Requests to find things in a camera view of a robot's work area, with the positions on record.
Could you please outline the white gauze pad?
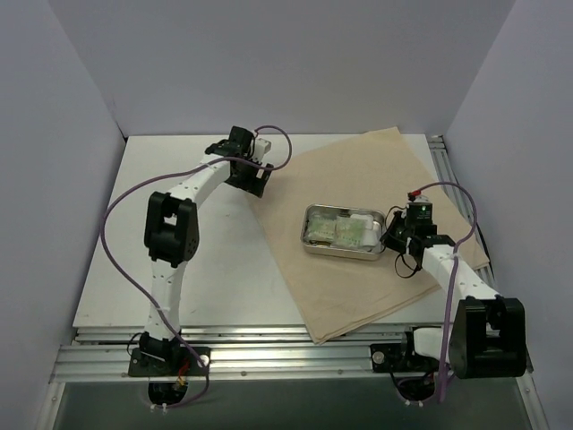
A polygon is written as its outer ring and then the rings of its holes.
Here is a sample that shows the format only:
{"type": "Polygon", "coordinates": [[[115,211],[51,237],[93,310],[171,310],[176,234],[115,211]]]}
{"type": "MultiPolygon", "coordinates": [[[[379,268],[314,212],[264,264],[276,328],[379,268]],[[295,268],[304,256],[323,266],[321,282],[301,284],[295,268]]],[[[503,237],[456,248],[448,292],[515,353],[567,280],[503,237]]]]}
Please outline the white gauze pad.
{"type": "Polygon", "coordinates": [[[362,247],[374,248],[380,243],[380,234],[374,230],[365,230],[362,237],[362,247]]]}
{"type": "Polygon", "coordinates": [[[380,223],[373,217],[373,215],[368,214],[353,214],[351,219],[359,220],[363,224],[363,229],[365,231],[371,231],[373,234],[379,234],[381,232],[380,223]]]}

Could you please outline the green gauze packet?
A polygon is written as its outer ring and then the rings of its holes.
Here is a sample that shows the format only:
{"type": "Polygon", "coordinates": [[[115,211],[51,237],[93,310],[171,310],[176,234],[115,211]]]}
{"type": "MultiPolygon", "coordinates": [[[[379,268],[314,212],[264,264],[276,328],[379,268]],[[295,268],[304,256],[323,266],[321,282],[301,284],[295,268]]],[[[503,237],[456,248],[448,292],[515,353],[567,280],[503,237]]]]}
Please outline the green gauze packet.
{"type": "Polygon", "coordinates": [[[333,244],[345,248],[358,248],[362,245],[363,232],[361,221],[351,218],[338,219],[333,244]]]}
{"type": "Polygon", "coordinates": [[[337,221],[322,216],[312,217],[308,223],[305,239],[309,243],[332,245],[335,241],[337,221]]]}

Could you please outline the stainless steel tray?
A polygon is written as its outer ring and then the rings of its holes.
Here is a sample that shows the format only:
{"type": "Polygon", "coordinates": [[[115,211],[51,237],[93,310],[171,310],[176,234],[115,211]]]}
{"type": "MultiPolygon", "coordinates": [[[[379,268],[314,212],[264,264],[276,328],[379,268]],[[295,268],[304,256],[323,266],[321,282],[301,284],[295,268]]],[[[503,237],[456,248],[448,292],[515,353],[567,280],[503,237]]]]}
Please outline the stainless steel tray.
{"type": "Polygon", "coordinates": [[[313,204],[300,235],[308,254],[373,262],[385,250],[386,216],[381,211],[313,204]]]}

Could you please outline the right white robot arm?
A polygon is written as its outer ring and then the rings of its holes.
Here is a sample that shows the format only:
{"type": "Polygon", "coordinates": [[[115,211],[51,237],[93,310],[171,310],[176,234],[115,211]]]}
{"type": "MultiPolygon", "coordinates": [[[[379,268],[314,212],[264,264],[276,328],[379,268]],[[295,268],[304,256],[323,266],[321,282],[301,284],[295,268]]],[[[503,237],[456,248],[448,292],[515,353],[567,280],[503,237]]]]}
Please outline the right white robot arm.
{"type": "Polygon", "coordinates": [[[526,315],[516,298],[503,297],[466,263],[456,243],[440,235],[432,204],[410,202],[394,211],[382,245],[415,262],[447,293],[440,328],[418,327],[398,346],[398,361],[415,370],[429,358],[445,361],[461,379],[519,377],[527,367],[526,315]]]}

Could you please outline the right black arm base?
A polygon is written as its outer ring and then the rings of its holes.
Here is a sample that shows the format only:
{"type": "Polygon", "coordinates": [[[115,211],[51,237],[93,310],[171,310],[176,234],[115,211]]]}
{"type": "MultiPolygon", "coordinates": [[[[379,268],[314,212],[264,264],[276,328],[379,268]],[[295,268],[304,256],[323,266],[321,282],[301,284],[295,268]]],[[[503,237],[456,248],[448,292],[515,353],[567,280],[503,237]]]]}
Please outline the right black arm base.
{"type": "Polygon", "coordinates": [[[411,347],[398,343],[371,344],[370,356],[374,373],[428,373],[437,372],[439,361],[418,355],[411,347]]]}

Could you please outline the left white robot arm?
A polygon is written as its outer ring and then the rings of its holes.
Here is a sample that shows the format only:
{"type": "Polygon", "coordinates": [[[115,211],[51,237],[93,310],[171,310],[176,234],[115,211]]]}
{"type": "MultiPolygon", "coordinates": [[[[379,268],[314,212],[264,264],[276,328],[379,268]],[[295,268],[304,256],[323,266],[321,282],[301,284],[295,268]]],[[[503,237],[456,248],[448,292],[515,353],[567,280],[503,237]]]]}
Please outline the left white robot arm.
{"type": "Polygon", "coordinates": [[[200,243],[199,208],[222,184],[262,197],[273,169],[262,163],[270,149],[271,142],[234,126],[226,139],[205,150],[179,185],[149,198],[144,245],[151,259],[153,303],[139,349],[160,375],[173,374],[181,363],[179,306],[184,272],[200,243]]]}

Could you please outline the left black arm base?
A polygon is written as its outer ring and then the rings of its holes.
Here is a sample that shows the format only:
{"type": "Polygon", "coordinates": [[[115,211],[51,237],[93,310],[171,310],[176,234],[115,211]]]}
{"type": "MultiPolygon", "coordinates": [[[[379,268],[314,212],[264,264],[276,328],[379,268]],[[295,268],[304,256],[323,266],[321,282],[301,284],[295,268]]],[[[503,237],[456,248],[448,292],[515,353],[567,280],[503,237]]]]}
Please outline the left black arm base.
{"type": "Polygon", "coordinates": [[[204,346],[194,346],[193,349],[203,360],[204,366],[185,347],[179,347],[170,361],[134,348],[127,374],[130,377],[204,376],[209,371],[211,349],[204,346]]]}

